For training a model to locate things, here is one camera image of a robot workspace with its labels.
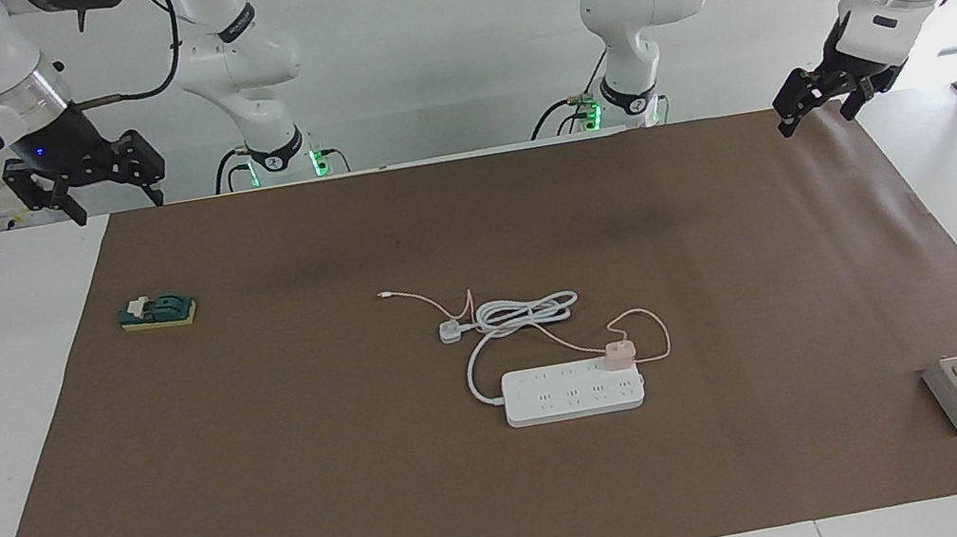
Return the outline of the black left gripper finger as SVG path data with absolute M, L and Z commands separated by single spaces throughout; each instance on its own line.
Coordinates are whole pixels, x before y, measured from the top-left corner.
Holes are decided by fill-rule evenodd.
M 843 101 L 839 113 L 844 120 L 851 120 L 858 116 L 866 102 L 875 95 L 874 80 L 867 78 L 856 79 L 850 88 L 848 96 Z
M 809 112 L 821 108 L 837 96 L 838 75 L 832 69 L 793 69 L 787 75 L 774 100 L 776 115 L 780 118 L 779 134 L 792 138 L 798 125 Z

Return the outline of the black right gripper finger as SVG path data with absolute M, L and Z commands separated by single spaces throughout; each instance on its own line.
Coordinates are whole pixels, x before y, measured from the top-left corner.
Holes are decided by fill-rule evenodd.
M 76 226 L 88 224 L 86 209 L 71 195 L 67 177 L 56 176 L 49 187 L 44 187 L 39 173 L 21 158 L 6 160 L 2 173 L 4 185 L 31 212 L 49 210 L 62 213 Z
M 168 173 L 166 160 L 138 131 L 123 133 L 116 145 L 123 179 L 140 187 L 153 206 L 164 205 L 161 183 Z

